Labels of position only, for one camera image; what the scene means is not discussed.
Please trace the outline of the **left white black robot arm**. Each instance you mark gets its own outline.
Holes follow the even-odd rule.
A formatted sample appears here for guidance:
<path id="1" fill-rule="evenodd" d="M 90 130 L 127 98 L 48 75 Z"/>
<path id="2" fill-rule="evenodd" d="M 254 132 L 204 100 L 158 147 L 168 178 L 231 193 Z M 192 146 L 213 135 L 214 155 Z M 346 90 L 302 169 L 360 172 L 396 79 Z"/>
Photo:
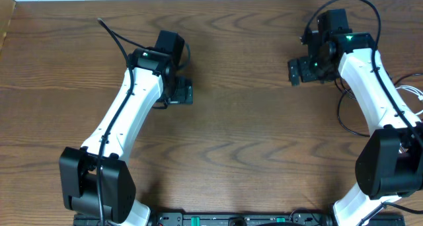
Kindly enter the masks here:
<path id="1" fill-rule="evenodd" d="M 178 76 L 189 45 L 162 30 L 153 47 L 127 55 L 120 90 L 96 130 L 80 148 L 66 147 L 59 158 L 64 206 L 74 225 L 147 225 L 151 210 L 136 200 L 128 169 L 138 133 L 152 109 L 192 104 L 191 80 Z"/>

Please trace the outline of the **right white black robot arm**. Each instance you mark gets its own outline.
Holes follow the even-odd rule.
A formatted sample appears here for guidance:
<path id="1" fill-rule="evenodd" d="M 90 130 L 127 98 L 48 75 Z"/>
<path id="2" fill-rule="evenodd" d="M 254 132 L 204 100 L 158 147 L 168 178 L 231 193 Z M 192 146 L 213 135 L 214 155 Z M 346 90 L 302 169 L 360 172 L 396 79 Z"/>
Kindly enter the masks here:
<path id="1" fill-rule="evenodd" d="M 289 81 L 345 80 L 363 112 L 369 140 L 356 164 L 356 183 L 334 203 L 333 225 L 365 225 L 387 204 L 422 189 L 422 120 L 412 112 L 385 71 L 367 32 L 353 32 L 343 9 L 317 17 L 305 30 L 305 57 L 288 63 Z"/>

